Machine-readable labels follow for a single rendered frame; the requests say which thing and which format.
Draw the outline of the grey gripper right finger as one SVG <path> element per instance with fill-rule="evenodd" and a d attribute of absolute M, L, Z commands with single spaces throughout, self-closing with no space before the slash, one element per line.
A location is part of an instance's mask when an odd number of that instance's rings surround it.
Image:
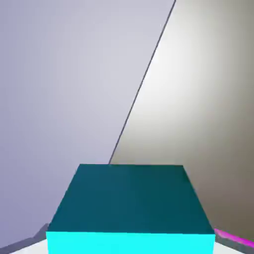
<path fill-rule="evenodd" d="M 254 248 L 222 238 L 216 234 L 214 254 L 254 254 Z"/>

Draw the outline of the small cyan cube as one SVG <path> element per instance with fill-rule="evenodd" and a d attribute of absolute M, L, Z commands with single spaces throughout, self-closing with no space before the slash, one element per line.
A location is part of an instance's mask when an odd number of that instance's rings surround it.
<path fill-rule="evenodd" d="M 213 254 L 215 242 L 179 165 L 81 164 L 46 237 L 48 254 Z"/>

